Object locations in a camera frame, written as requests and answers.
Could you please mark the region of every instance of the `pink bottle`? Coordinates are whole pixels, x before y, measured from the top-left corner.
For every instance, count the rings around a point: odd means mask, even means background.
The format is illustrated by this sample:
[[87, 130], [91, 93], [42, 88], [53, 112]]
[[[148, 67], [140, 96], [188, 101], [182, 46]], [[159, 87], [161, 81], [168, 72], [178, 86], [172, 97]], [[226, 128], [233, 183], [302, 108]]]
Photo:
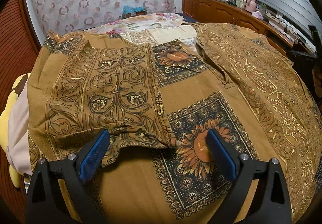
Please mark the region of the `pink bottle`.
[[248, 12], [256, 11], [256, 0], [247, 0], [245, 10]]

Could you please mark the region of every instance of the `cabinet door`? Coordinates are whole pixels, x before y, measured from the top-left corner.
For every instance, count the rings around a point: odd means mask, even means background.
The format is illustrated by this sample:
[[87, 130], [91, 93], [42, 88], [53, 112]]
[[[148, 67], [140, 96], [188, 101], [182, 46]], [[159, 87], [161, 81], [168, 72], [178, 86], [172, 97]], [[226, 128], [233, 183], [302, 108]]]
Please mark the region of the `cabinet door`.
[[229, 9], [227, 6], [216, 4], [214, 22], [217, 23], [234, 23], [235, 11]]
[[214, 4], [210, 0], [197, 0], [194, 3], [192, 18], [199, 22], [214, 22]]
[[241, 14], [239, 14], [236, 20], [236, 25], [240, 26], [240, 27], [245, 27], [245, 28], [249, 28], [252, 29], [253, 31], [259, 33], [259, 34], [264, 34], [265, 32], [265, 27], [260, 25], [259, 23], [253, 21], [251, 18], [251, 16], [247, 17], [247, 16], [243, 16]]
[[183, 0], [182, 12], [192, 18], [192, 12], [194, 9], [194, 0]]

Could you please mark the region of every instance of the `wooden dresser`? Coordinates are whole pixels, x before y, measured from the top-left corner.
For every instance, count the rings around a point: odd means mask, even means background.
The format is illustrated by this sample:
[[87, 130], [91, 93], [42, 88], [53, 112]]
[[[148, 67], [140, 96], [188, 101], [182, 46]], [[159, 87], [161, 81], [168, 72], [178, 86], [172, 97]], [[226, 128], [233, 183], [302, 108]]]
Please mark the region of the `wooden dresser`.
[[183, 0], [182, 12], [199, 22], [231, 23], [264, 34], [269, 44], [284, 56], [286, 56], [285, 51], [293, 46], [293, 41], [270, 24], [228, 3], [216, 0]]

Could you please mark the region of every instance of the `brown shirt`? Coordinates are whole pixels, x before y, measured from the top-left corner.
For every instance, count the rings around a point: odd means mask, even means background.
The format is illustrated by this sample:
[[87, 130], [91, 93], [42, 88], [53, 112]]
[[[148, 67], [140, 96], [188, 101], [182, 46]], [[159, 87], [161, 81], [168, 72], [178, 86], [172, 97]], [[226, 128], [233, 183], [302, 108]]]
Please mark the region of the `brown shirt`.
[[[107, 127], [105, 168], [87, 189], [111, 223], [207, 223], [231, 186], [205, 143], [215, 128], [239, 153], [279, 159], [298, 219], [321, 154], [314, 101], [264, 36], [229, 24], [194, 27], [202, 57], [179, 41], [152, 49], [106, 35], [68, 35], [67, 45], [50, 36], [28, 81], [33, 165], [77, 151], [93, 129]], [[73, 46], [74, 38], [82, 43]], [[130, 145], [144, 148], [119, 153]], [[253, 182], [237, 220], [255, 189]]]

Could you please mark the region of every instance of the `gold paisley pattern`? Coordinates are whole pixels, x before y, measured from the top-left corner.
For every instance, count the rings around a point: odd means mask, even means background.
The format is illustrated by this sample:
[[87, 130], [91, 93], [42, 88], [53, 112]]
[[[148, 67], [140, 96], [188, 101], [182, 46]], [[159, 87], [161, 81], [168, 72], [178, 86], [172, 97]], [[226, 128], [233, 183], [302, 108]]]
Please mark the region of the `gold paisley pattern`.
[[[112, 40], [126, 44], [116, 37]], [[80, 150], [101, 128], [108, 129], [112, 139], [103, 166], [113, 163], [122, 147], [172, 146], [174, 134], [158, 91], [152, 48], [126, 45], [96, 49], [82, 34], [73, 33], [61, 37], [51, 49], [49, 60], [53, 53], [68, 59], [62, 62], [54, 85], [48, 85], [52, 93], [41, 91], [41, 99], [47, 99], [46, 104], [42, 102], [46, 115], [44, 128], [33, 128], [29, 137], [32, 168], [42, 150], [49, 160], [63, 159]], [[28, 86], [33, 90], [32, 84], [31, 80]], [[32, 110], [39, 105], [33, 100]], [[48, 139], [41, 141], [37, 132]]]
[[292, 69], [292, 62], [271, 47], [265, 36], [257, 35], [254, 40], [254, 32], [230, 24], [194, 27], [204, 59], [236, 82], [286, 164], [292, 218], [297, 219], [310, 204], [321, 157], [321, 114], [316, 103]]

